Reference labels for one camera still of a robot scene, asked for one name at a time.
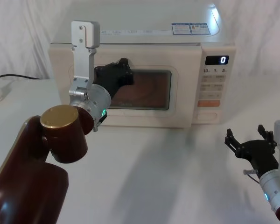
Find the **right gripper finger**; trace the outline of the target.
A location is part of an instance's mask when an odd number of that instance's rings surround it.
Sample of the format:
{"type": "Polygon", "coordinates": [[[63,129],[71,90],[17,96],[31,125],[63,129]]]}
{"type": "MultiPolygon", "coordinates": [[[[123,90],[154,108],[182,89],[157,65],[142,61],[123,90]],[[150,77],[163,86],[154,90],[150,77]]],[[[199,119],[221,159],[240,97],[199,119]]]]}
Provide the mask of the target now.
{"type": "Polygon", "coordinates": [[[263,125],[258,125],[258,132],[263,137],[263,139],[268,143],[270,148],[274,150],[277,146],[277,143],[274,141],[273,131],[267,131],[263,125]]]}
{"type": "Polygon", "coordinates": [[[241,144],[235,139],[230,128],[227,129],[224,143],[232,150],[234,154],[241,154],[241,144]]]}

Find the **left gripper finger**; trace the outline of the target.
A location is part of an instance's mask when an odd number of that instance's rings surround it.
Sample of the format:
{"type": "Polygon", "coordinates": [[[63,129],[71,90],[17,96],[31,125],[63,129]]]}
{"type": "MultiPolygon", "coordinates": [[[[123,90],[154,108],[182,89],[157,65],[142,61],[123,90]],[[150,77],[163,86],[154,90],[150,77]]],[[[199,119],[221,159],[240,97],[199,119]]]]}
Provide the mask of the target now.
{"type": "Polygon", "coordinates": [[[100,76],[102,74],[105,74],[108,71],[113,70],[114,68],[116,68],[116,66],[118,65],[118,63],[110,63],[104,66],[97,66],[95,67],[94,71],[96,76],[100,76]]]}
{"type": "Polygon", "coordinates": [[[130,68],[127,58],[119,60],[119,85],[133,85],[133,71],[130,68]]]}

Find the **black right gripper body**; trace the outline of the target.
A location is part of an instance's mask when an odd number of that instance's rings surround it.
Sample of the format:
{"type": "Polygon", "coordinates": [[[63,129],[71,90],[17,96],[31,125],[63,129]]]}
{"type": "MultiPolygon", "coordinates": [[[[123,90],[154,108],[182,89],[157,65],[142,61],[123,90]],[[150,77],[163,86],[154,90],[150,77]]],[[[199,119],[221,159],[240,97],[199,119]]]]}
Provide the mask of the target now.
{"type": "Polygon", "coordinates": [[[257,176],[260,179],[263,174],[279,167],[273,155],[275,147],[275,143],[269,143],[266,140],[251,140],[242,143],[237,148],[235,156],[249,161],[252,168],[257,171],[257,176]]]}

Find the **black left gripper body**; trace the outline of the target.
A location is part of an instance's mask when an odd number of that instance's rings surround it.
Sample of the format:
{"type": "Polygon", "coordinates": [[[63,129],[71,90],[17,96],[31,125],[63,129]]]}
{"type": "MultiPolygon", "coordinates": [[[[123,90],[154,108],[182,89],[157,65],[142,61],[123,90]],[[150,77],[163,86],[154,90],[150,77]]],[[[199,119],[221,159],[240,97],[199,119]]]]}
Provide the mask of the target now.
{"type": "Polygon", "coordinates": [[[107,90],[111,99],[116,95],[119,89],[126,85],[119,85],[119,67],[106,72],[100,76],[96,76],[94,84],[100,85],[107,90]]]}

